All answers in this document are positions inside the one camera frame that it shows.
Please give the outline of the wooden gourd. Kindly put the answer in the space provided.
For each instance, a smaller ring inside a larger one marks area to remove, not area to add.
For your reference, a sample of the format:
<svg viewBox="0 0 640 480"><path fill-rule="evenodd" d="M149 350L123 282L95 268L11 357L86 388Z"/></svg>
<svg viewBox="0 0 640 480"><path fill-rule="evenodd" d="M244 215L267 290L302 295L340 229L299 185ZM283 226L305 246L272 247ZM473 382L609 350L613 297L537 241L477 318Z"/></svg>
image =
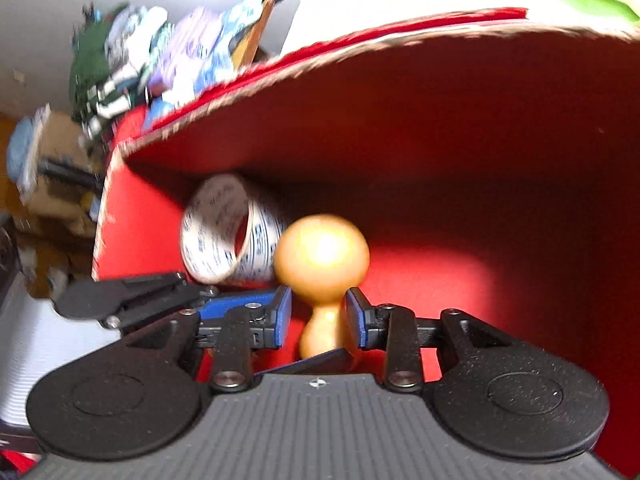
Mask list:
<svg viewBox="0 0 640 480"><path fill-rule="evenodd" d="M345 292L363 282L369 266L366 239L342 217L314 214L295 221L282 234L274 252L274 273L311 307L298 344L302 358L355 347L342 302Z"/></svg>

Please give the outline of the roll of printed tape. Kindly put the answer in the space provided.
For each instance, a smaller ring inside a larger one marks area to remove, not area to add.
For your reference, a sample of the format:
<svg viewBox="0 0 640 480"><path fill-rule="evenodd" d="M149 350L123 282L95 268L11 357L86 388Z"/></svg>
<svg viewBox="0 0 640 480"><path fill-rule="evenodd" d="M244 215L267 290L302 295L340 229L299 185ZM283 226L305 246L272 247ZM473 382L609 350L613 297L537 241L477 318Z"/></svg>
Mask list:
<svg viewBox="0 0 640 480"><path fill-rule="evenodd" d="M265 193L235 174L216 174L201 185L182 216L183 264L203 284L270 283L274 252L287 227L281 209Z"/></svg>

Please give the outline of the cardboard box with items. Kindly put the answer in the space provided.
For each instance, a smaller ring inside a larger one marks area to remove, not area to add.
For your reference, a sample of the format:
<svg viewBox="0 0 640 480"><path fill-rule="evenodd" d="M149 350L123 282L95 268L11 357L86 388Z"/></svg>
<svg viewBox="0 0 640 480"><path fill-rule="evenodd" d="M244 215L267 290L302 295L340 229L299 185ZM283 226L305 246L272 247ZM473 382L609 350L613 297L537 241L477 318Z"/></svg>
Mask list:
<svg viewBox="0 0 640 480"><path fill-rule="evenodd" d="M61 222L72 234L96 234L104 157L70 116L49 105L17 122L6 171L30 214Z"/></svg>

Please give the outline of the red cardboard box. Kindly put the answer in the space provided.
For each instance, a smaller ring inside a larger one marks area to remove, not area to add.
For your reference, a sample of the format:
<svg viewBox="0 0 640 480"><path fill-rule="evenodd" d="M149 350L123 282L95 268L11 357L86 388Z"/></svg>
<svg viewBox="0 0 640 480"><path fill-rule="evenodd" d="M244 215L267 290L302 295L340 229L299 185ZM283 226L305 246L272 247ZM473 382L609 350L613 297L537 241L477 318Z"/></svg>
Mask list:
<svg viewBox="0 0 640 480"><path fill-rule="evenodd" d="M454 13L252 67L116 146L94 276L180 270L184 208L218 172L354 222L372 301L465 310L589 370L598 454L638 474L636 26Z"/></svg>

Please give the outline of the blue checkered cloth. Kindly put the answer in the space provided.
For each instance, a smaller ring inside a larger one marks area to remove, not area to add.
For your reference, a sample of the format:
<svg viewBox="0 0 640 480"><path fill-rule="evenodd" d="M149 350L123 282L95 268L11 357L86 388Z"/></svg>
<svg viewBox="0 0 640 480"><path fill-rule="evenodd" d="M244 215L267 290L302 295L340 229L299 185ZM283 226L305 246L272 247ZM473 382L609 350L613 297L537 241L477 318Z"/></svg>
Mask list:
<svg viewBox="0 0 640 480"><path fill-rule="evenodd" d="M221 32L213 50L209 52L204 65L195 79L193 90L200 94L215 84L232 79L236 68L232 54L240 42L258 23L268 0L243 0L221 15ZM275 4L282 0L273 0Z"/></svg>

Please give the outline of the pile of folded clothes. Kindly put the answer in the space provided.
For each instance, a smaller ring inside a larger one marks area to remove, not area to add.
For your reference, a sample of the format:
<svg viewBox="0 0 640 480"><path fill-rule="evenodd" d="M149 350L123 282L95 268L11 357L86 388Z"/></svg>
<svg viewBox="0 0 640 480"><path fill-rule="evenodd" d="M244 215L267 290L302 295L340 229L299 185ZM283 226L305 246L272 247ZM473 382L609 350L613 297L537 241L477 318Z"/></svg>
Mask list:
<svg viewBox="0 0 640 480"><path fill-rule="evenodd" d="M72 37L68 94L74 122L93 140L115 119L149 101L146 81L156 61L157 39L168 29L161 6L119 3L103 13L82 8L84 24Z"/></svg>

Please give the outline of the light green frog plush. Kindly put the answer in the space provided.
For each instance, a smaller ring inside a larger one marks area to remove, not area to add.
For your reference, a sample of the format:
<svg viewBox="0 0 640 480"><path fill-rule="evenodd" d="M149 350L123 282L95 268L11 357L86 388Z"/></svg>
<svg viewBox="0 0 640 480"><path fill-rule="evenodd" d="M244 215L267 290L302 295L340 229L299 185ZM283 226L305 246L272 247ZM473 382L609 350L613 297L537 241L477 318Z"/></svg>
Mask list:
<svg viewBox="0 0 640 480"><path fill-rule="evenodd" d="M599 18L621 18L629 23L638 23L639 13L628 3L620 0L563 0L576 11Z"/></svg>

